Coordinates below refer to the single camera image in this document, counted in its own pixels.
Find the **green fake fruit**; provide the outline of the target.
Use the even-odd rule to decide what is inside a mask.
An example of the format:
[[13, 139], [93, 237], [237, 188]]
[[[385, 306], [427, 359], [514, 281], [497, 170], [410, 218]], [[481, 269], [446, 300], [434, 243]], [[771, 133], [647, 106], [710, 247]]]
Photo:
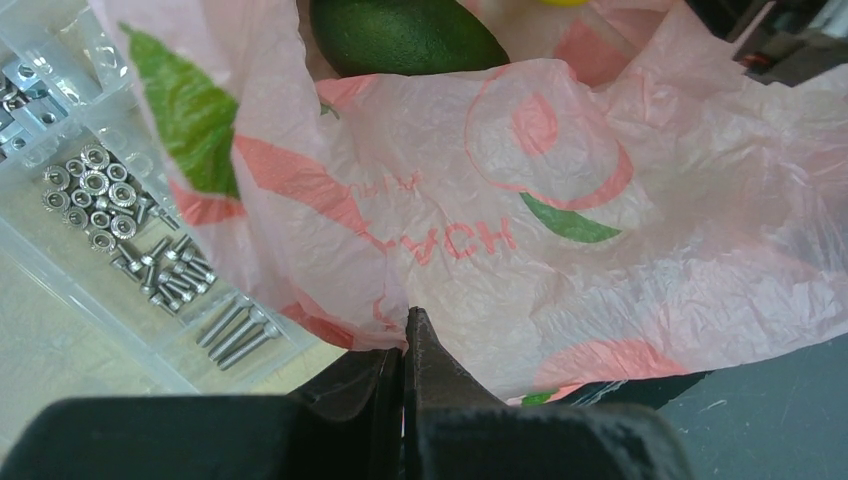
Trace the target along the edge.
[[482, 71], [510, 62], [457, 1], [312, 1], [309, 20], [320, 53], [341, 77]]

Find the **pink plastic bag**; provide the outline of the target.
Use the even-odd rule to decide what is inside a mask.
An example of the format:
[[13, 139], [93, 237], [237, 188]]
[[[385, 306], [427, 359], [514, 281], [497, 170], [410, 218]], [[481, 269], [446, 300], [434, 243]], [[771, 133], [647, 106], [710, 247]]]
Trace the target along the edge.
[[511, 63], [331, 79], [293, 1], [95, 1], [217, 273], [322, 340], [425, 308], [508, 401], [847, 331], [847, 70], [746, 77], [682, 1], [466, 1]]

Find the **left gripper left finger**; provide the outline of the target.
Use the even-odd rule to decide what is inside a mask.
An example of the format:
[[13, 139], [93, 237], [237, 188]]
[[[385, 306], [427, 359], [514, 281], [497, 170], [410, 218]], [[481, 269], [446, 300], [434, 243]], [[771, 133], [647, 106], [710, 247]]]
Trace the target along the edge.
[[78, 397], [45, 408], [5, 479], [392, 479], [403, 359], [349, 352], [286, 395]]

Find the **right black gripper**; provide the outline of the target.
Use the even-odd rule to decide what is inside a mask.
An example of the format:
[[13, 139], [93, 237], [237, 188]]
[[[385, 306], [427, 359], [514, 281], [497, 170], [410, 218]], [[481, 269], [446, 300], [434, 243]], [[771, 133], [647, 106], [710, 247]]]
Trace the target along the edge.
[[749, 78], [795, 87], [847, 63], [847, 0], [687, 0], [715, 37], [736, 46]]

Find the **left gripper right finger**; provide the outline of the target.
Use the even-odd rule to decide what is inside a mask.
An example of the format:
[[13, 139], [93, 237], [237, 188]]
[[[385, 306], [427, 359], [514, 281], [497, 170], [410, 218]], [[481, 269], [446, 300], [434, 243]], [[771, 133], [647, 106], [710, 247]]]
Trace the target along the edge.
[[512, 407], [409, 311], [405, 474], [409, 479], [691, 479], [679, 437], [638, 404]]

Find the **yellow fake fruit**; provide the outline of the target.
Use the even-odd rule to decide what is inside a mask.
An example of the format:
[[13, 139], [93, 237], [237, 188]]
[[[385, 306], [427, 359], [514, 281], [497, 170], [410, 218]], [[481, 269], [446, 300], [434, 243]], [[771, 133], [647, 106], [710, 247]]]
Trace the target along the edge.
[[584, 5], [589, 2], [589, 0], [540, 0], [544, 4], [553, 5], [557, 7], [565, 7], [565, 8], [573, 8], [577, 6]]

